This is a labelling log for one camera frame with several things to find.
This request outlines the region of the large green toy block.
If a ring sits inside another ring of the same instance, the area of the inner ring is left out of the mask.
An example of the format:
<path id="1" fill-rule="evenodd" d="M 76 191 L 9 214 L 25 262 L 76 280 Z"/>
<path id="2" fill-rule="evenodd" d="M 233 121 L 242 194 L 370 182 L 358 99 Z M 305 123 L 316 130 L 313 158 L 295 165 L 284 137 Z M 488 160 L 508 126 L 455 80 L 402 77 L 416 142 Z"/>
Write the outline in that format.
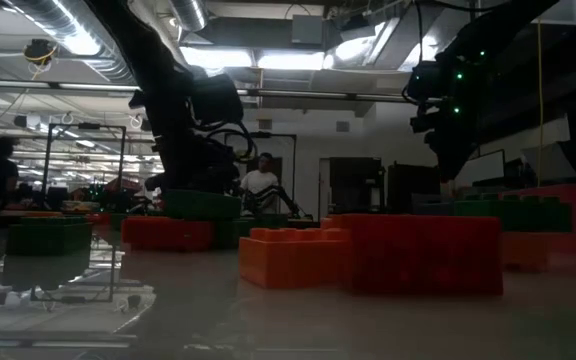
<path id="1" fill-rule="evenodd" d="M 237 197 L 191 190 L 168 190 L 163 195 L 164 213 L 171 218 L 199 221 L 231 220 L 241 213 Z"/>

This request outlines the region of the small silver air duct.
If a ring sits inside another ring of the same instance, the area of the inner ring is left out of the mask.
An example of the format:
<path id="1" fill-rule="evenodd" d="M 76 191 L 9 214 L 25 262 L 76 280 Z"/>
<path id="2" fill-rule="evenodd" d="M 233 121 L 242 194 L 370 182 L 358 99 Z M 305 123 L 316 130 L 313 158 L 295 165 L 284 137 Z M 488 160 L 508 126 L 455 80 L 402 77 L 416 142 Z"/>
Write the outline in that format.
<path id="1" fill-rule="evenodd" d="M 187 32 L 202 30 L 209 22 L 204 0 L 169 0 L 181 27 Z"/>

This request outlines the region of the long grey ceiling pipe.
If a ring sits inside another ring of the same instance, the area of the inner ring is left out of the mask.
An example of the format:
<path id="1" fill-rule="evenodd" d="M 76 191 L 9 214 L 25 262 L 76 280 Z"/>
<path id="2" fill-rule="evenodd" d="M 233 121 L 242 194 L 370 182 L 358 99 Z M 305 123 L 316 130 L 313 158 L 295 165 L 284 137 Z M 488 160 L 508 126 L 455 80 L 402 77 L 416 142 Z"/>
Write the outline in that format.
<path id="1" fill-rule="evenodd" d="M 54 91 L 85 91 L 85 92 L 134 92 L 139 89 L 132 85 L 102 85 L 88 83 L 65 83 L 52 81 L 22 81 L 0 80 L 0 88 L 3 89 L 41 89 Z M 276 89 L 237 89 L 239 96 L 250 97 L 276 97 L 315 100 L 338 100 L 357 102 L 380 102 L 380 103 L 405 103 L 402 95 L 392 94 L 364 94 L 348 92 L 318 92 L 302 90 L 276 90 Z"/>

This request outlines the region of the ceiling light panel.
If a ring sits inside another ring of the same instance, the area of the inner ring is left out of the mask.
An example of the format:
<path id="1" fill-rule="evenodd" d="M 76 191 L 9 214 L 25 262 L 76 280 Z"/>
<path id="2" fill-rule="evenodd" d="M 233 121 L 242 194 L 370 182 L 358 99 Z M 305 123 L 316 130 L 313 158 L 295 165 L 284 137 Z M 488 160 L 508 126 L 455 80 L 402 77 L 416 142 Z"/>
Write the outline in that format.
<path id="1" fill-rule="evenodd" d="M 316 53 L 266 53 L 257 62 L 262 69 L 314 70 L 322 69 L 325 55 Z"/>
<path id="2" fill-rule="evenodd" d="M 251 67 L 253 64 L 251 56 L 245 50 L 181 47 L 180 51 L 188 64 L 203 68 Z"/>

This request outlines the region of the long red toy block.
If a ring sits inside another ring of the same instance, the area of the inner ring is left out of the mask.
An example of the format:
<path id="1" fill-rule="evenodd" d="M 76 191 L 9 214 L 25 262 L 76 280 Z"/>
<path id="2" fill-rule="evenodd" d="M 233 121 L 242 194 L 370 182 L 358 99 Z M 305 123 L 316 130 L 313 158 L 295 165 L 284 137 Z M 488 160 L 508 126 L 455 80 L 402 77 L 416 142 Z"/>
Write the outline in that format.
<path id="1" fill-rule="evenodd" d="M 365 295 L 501 296 L 496 217 L 345 214 L 342 286 Z"/>

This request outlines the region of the white wall screen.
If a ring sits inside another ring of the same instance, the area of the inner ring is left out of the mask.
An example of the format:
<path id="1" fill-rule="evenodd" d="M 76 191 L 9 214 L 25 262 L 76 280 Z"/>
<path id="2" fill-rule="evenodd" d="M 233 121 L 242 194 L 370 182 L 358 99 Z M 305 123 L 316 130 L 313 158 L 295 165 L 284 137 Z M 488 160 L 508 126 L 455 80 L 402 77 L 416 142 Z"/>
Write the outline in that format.
<path id="1" fill-rule="evenodd" d="M 457 188 L 470 187 L 474 182 L 504 176 L 505 151 L 497 150 L 468 160 L 455 178 Z"/>

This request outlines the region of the white glossy table mat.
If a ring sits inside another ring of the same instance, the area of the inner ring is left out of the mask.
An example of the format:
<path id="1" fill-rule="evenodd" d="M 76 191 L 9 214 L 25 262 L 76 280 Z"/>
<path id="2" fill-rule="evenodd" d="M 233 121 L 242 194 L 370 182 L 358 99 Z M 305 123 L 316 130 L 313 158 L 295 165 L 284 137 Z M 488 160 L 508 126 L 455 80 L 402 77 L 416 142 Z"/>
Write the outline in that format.
<path id="1" fill-rule="evenodd" d="M 576 360 L 576 258 L 500 297 L 266 290 L 233 252 L 132 252 L 115 233 L 12 257 L 0 230 L 0 360 Z"/>

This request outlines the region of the small green toy block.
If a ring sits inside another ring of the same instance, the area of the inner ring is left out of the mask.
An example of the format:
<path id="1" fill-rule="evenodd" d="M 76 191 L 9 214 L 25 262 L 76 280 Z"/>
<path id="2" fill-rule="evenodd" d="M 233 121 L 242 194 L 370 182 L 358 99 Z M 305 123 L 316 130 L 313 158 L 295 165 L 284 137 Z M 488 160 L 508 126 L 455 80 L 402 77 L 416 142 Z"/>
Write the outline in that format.
<path id="1" fill-rule="evenodd" d="M 212 248 L 216 250 L 237 249 L 239 239 L 248 237 L 253 228 L 284 228 L 288 225 L 288 216 L 284 214 L 265 214 L 257 217 L 243 217 L 233 220 L 217 221 L 214 224 Z"/>

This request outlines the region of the large silver air duct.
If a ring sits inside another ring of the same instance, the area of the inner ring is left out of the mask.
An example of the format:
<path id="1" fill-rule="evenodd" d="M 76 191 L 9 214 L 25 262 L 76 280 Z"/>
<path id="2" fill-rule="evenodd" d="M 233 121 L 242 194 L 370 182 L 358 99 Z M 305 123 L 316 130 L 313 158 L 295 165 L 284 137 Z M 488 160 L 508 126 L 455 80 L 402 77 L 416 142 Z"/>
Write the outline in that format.
<path id="1" fill-rule="evenodd" d="M 3 0 L 109 82 L 134 81 L 115 41 L 84 0 Z"/>

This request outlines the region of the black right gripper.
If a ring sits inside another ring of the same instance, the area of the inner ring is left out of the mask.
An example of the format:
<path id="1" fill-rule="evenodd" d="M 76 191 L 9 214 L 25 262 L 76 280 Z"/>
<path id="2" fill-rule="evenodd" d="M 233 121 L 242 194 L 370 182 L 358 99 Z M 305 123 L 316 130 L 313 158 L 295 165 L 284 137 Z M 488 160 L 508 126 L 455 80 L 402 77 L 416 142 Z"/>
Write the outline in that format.
<path id="1" fill-rule="evenodd" d="M 449 46 L 415 66 L 402 91 L 417 107 L 410 125 L 436 155 L 441 181 L 454 180 L 473 153 L 490 66 L 498 54 L 491 46 Z M 449 154 L 448 146 L 459 147 Z"/>

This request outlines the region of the black rig frame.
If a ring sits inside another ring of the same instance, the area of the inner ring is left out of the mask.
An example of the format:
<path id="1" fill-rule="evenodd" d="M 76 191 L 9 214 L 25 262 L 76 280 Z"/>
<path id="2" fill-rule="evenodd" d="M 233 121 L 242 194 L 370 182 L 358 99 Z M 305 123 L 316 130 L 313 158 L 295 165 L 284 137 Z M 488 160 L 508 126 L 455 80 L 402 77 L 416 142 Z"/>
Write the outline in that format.
<path id="1" fill-rule="evenodd" d="M 59 135 L 53 136 L 53 130 L 57 127 L 60 127 L 63 130 L 69 130 L 72 127 L 72 124 L 50 123 L 48 125 L 48 135 L 46 141 L 46 151 L 44 158 L 44 168 L 43 168 L 41 198 L 40 198 L 40 208 L 42 210 L 48 209 L 46 199 L 48 190 L 49 164 L 50 164 L 52 143 L 54 140 L 57 140 L 59 138 Z M 102 128 L 106 128 L 109 131 L 112 131 L 113 129 L 118 129 L 121 131 L 121 138 L 120 138 L 121 147 L 119 156 L 118 176 L 117 176 L 117 182 L 115 184 L 115 189 L 121 192 L 123 187 L 122 181 L 123 181 L 123 169 L 124 169 L 125 144 L 127 140 L 127 127 L 121 125 L 104 125 L 90 122 L 78 123 L 76 127 L 80 130 L 91 130 L 91 131 L 100 131 Z"/>
<path id="2" fill-rule="evenodd" d="M 272 138 L 290 138 L 292 140 L 292 145 L 293 145 L 293 153 L 292 153 L 292 157 L 290 158 L 291 164 L 292 164 L 292 172 L 291 172 L 291 180 L 290 180 L 290 186 L 291 186 L 291 195 L 288 195 L 293 201 L 294 201 L 294 195 L 295 195 L 295 179 L 296 179 L 296 143 L 297 143 L 297 137 L 295 135 L 275 135 L 275 134 L 271 134 L 269 132 L 253 132 L 251 133 L 251 137 L 253 139 L 272 139 Z M 247 165 L 252 166 L 253 164 L 256 165 L 256 167 L 253 170 L 256 170 L 258 167 L 258 157 L 261 153 L 258 153 L 254 158 L 252 158 L 250 161 L 247 162 Z M 276 162 L 277 159 L 273 156 L 274 161 L 273 161 L 273 165 L 272 165 L 272 172 L 275 174 L 275 170 L 277 169 L 276 166 Z M 278 180 L 279 180 L 279 185 L 282 186 L 282 182 L 280 181 L 279 177 L 277 176 Z"/>

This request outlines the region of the grey ceiling box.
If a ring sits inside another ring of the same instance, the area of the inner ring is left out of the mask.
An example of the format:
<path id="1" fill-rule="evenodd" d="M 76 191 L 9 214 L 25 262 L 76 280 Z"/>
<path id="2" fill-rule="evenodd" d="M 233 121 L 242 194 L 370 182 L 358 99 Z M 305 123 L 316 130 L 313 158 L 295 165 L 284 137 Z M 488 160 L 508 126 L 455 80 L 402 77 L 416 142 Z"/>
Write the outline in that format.
<path id="1" fill-rule="evenodd" d="M 318 16 L 294 15 L 292 17 L 291 42 L 300 45 L 321 45 L 323 20 Z"/>

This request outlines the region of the black cabinet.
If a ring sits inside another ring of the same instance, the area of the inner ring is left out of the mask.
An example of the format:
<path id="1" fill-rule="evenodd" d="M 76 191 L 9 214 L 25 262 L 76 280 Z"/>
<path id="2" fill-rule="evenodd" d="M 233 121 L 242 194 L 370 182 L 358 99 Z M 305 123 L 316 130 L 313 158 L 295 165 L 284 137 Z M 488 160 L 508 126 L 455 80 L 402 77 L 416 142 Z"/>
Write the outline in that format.
<path id="1" fill-rule="evenodd" d="M 387 208 L 390 213 L 411 213 L 413 211 L 413 194 L 440 194 L 440 178 L 437 167 L 394 162 L 387 168 L 387 177 Z"/>
<path id="2" fill-rule="evenodd" d="M 331 214 L 382 213 L 385 210 L 384 174 L 380 158 L 330 159 Z"/>

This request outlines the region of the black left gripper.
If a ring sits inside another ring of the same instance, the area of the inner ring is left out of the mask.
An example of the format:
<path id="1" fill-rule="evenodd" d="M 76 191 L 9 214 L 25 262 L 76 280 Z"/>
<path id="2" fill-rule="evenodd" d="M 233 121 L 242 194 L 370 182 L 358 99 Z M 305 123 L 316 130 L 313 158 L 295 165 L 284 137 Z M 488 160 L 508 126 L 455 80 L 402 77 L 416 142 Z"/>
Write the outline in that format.
<path id="1" fill-rule="evenodd" d="M 155 87 L 143 93 L 143 106 L 169 189 L 223 193 L 231 187 L 238 177 L 236 155 L 214 139 L 243 118 L 228 75 Z"/>

